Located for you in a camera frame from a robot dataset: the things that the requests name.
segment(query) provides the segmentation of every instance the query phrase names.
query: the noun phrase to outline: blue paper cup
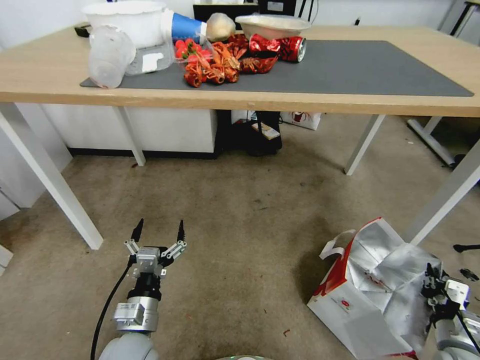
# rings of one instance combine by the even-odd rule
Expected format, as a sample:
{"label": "blue paper cup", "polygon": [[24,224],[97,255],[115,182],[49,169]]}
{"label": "blue paper cup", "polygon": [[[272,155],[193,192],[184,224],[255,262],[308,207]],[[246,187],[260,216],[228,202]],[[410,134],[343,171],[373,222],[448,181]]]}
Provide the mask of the blue paper cup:
{"label": "blue paper cup", "polygon": [[179,13],[168,10],[166,23],[163,24],[167,29],[171,27],[171,39],[185,40],[192,38],[198,44],[203,44],[207,38],[207,23],[192,19]]}

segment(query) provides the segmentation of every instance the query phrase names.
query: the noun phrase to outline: red soda can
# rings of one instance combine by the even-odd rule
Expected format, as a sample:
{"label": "red soda can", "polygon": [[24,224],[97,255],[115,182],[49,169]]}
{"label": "red soda can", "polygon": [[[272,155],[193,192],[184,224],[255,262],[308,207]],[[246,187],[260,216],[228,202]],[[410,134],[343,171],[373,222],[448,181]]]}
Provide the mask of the red soda can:
{"label": "red soda can", "polygon": [[258,34],[250,37],[248,48],[252,54],[270,51],[284,61],[299,63],[305,56],[307,40],[301,36],[268,40]]}

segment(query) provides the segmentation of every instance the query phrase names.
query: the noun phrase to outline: paper bag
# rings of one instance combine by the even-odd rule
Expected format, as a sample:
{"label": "paper bag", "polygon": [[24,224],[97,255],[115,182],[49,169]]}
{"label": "paper bag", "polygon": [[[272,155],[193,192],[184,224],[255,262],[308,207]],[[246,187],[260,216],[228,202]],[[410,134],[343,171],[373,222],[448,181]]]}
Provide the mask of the paper bag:
{"label": "paper bag", "polygon": [[440,260],[381,217],[346,233],[354,235],[345,249],[334,247],[337,236],[321,252],[338,258],[307,306],[359,360],[417,359],[431,314],[420,294],[424,273],[427,263],[440,269]]}
{"label": "paper bag", "polygon": [[321,112],[282,111],[280,113],[281,120],[284,123],[312,130],[317,130],[321,116]]}

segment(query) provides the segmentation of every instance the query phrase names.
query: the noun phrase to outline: white plastic bowl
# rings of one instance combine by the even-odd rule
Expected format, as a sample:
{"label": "white plastic bowl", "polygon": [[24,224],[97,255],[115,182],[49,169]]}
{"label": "white plastic bowl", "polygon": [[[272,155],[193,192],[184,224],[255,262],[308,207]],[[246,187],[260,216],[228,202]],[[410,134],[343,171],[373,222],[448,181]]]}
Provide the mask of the white plastic bowl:
{"label": "white plastic bowl", "polygon": [[253,34],[273,40],[298,36],[303,30],[310,28],[308,21],[287,15],[247,15],[237,16],[235,22],[247,38]]}
{"label": "white plastic bowl", "polygon": [[117,27],[141,49],[164,42],[161,23],[166,7],[163,2],[132,0],[93,3],[82,12],[94,29],[103,25]]}

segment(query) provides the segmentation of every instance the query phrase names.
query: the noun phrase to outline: wooden tabletop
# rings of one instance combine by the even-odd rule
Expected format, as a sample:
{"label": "wooden tabletop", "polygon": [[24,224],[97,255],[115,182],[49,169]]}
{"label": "wooden tabletop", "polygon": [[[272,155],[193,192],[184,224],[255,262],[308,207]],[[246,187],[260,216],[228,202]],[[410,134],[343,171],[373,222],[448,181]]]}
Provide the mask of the wooden tabletop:
{"label": "wooden tabletop", "polygon": [[0,52],[0,102],[480,117],[480,48],[423,27],[315,26],[312,40],[385,40],[475,95],[397,96],[80,87],[89,42],[67,28]]}

